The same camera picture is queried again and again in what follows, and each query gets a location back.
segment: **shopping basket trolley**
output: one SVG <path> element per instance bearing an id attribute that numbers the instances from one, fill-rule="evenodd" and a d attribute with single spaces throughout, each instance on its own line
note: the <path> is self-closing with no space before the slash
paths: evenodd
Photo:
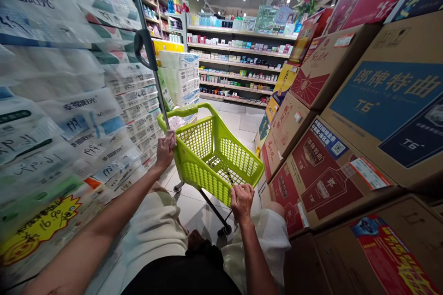
<path id="1" fill-rule="evenodd" d="M 263 175 L 264 166 L 253 152 L 245 148 L 231 133 L 210 103 L 177 108 L 167 117 L 187 117 L 204 107 L 211 116 L 187 124 L 176 131 L 177 147 L 174 159 L 181 183 L 175 191 L 187 183 L 195 187 L 223 223 L 218 235 L 230 234 L 231 227 L 216 210 L 202 188 L 210 192 L 227 207 L 231 206 L 231 187 L 249 183 L 255 187 Z M 167 130 L 164 116 L 157 118 L 160 128 Z"/>

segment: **tiled floor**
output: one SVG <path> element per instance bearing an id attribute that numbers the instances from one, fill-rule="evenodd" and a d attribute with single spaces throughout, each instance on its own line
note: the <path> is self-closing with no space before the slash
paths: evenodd
<path id="1" fill-rule="evenodd" d="M 232 102 L 221 102 L 203 99 L 202 102 L 210 103 L 220 114 L 223 122 L 238 138 L 238 140 L 248 149 L 255 152 L 255 135 L 257 133 L 260 122 L 263 118 L 264 108 L 242 106 Z M 200 108 L 198 119 L 209 116 L 210 112 L 206 108 Z M 218 238 L 217 231 L 222 227 L 217 216 L 212 212 L 202 195 L 192 186 L 185 184 L 180 194 L 174 193 L 174 186 L 180 183 L 177 168 L 172 165 L 159 180 L 161 186 L 171 192 L 175 196 L 177 205 L 181 208 L 180 221 L 189 230 L 197 229 L 205 238 L 212 241 L 213 244 L 223 246 L 226 241 L 232 238 L 232 235 L 226 238 Z M 252 213 L 260 210 L 260 200 L 258 197 L 258 189 L 254 195 L 252 204 Z M 211 202 L 216 206 L 219 213 L 223 217 L 227 217 L 230 208 L 221 203 L 218 199 L 206 192 Z M 234 230 L 234 218 L 229 216 L 229 224 Z"/>

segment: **price label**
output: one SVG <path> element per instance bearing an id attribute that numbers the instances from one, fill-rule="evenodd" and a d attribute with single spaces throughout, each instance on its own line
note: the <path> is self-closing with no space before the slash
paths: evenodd
<path id="1" fill-rule="evenodd" d="M 65 228 L 82 205 L 78 203 L 79 199 L 71 195 L 62 201 L 57 200 L 18 229 L 16 234 L 0 247 L 3 265 L 9 266 L 28 257 L 40 243 L 50 240 L 55 232 Z"/>

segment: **trolley handle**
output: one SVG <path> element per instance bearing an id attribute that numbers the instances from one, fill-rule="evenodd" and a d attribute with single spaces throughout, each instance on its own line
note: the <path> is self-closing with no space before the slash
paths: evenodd
<path id="1" fill-rule="evenodd" d="M 173 117 L 173 116 L 179 116 L 181 118 L 186 118 L 187 116 L 197 113 L 198 109 L 202 108 L 202 107 L 208 108 L 212 115 L 217 114 L 216 110 L 212 107 L 212 105 L 210 103 L 201 103 L 201 104 L 197 104 L 197 105 L 189 105 L 189 106 L 176 108 L 172 111 L 167 112 L 166 115 L 168 118 Z M 163 131 L 165 131 L 166 130 L 166 123 L 165 123 L 163 114 L 160 114 L 157 117 L 157 122 L 158 122 L 158 125 L 160 126 L 160 128 Z"/>

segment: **price tag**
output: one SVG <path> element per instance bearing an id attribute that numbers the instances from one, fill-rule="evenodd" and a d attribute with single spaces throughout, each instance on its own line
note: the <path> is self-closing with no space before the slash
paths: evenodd
<path id="1" fill-rule="evenodd" d="M 82 205 L 78 203 L 79 199 L 71 195 L 62 201 L 55 201 L 18 229 L 16 234 L 0 247 L 3 265 L 9 266 L 28 257 L 41 242 L 50 240 L 56 231 L 65 228 Z"/>
<path id="2" fill-rule="evenodd" d="M 376 190 L 390 186 L 391 183 L 372 166 L 365 158 L 357 158 L 350 162 L 350 165 L 356 170 L 356 172 L 366 181 L 371 190 Z"/>
<path id="3" fill-rule="evenodd" d="M 354 37 L 355 33 L 349 34 L 349 35 L 343 35 L 340 36 L 340 38 L 337 39 L 337 41 L 334 44 L 334 48 L 337 47 L 347 47 L 351 43 L 352 38 Z"/>

